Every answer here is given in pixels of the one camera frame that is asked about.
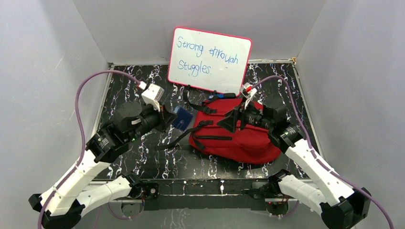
blue marker writing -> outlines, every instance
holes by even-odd
[[[196,77],[199,73],[209,74],[211,66],[203,65],[202,61],[200,64],[188,64],[187,62],[180,60],[177,68],[180,70],[188,70],[191,72],[189,73],[189,76]]]
[[[236,64],[238,64],[238,54],[235,54],[235,57],[232,57],[231,55],[224,53],[223,50],[217,49],[216,46],[214,46],[213,49],[210,49],[210,54],[212,57],[216,57],[217,59],[223,59],[226,63],[236,62]]]
[[[189,42],[183,42],[183,37],[178,37],[177,38],[177,47],[178,48],[186,48],[186,49],[191,49],[196,51],[196,56],[200,57],[204,51],[204,46],[202,44],[196,44],[196,43],[189,43]]]

black strap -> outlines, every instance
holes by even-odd
[[[213,95],[213,97],[210,100],[208,100],[207,102],[204,101],[204,102],[202,102],[202,104],[203,105],[210,104],[210,103],[214,102],[217,99],[219,99],[219,96]]]
[[[170,142],[170,143],[167,144],[167,145],[155,146],[155,150],[163,150],[163,149],[170,149],[170,148],[173,148],[173,147],[175,147],[175,145],[176,145],[180,140],[182,140],[187,134],[189,134],[189,133],[191,133],[191,132],[194,132],[194,131],[200,129],[200,128],[203,127],[203,126],[206,126],[206,125],[213,125],[213,124],[214,124],[214,121],[213,121],[213,120],[200,121],[196,127],[184,131],[184,133],[182,133],[182,134],[181,134],[176,140],[174,140],[173,142]]]
[[[215,113],[216,113],[216,109],[211,109],[211,108],[209,108],[209,107],[207,107],[207,106],[205,106],[205,105],[202,105],[202,106],[201,106],[201,105],[196,105],[196,104],[190,103],[189,98],[188,98],[188,96],[187,96],[187,92],[189,91],[189,89],[190,89],[190,85],[187,85],[187,86],[184,88],[183,93],[182,93],[182,95],[183,95],[183,100],[184,100],[184,102],[185,102],[186,104],[190,105],[190,107],[196,109],[197,111],[201,111],[201,112],[204,112],[204,113],[206,113],[206,114],[215,114]]]
[[[199,150],[204,150],[205,146],[204,144],[202,144],[201,142],[199,142],[197,140],[197,138],[195,137],[194,133],[192,133],[192,139],[194,140],[195,145],[198,147]]]

white enclosure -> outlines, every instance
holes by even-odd
[[[170,58],[173,29],[248,37],[250,59],[296,57],[326,0],[73,0],[108,62]]]
[[[0,221],[36,228],[28,203],[79,155],[74,113],[79,84],[107,63],[167,63],[176,26],[253,41],[250,59],[297,57],[319,146],[336,170],[367,187],[396,228],[405,228],[403,99],[405,2],[401,0],[3,0],[0,7]],[[80,109],[91,133],[106,78],[84,87]],[[93,227],[96,212],[77,229]],[[184,225],[192,218],[193,225]],[[133,221],[106,208],[98,229],[325,229],[300,205],[282,221],[233,210],[161,210]],[[371,204],[357,229],[388,228]]]

cable tie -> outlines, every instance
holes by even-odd
[[[322,158],[319,154],[317,154],[317,156],[315,157],[315,161],[320,160],[320,158]]]
[[[52,186],[52,191],[55,192],[55,194],[52,196],[52,198],[54,198],[56,194],[59,195],[60,197],[62,196],[62,195],[59,193],[59,191],[58,191],[58,189],[56,188],[55,185]]]
[[[329,170],[327,171],[328,173],[334,172],[335,169],[334,168],[329,168]]]

red backpack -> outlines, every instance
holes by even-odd
[[[225,114],[239,105],[242,99],[219,99],[214,96],[202,105],[191,104],[187,97],[187,90],[183,91],[183,99],[191,107],[198,110],[193,128],[186,130],[178,139],[168,145],[157,146],[155,149],[174,147],[180,139],[190,133],[190,145],[207,155],[217,155],[233,159],[237,162],[264,164],[273,161],[280,155],[280,150],[269,140],[268,131],[262,128],[246,125],[231,133],[217,125],[225,118]],[[263,105],[254,102],[256,108],[263,109]]]

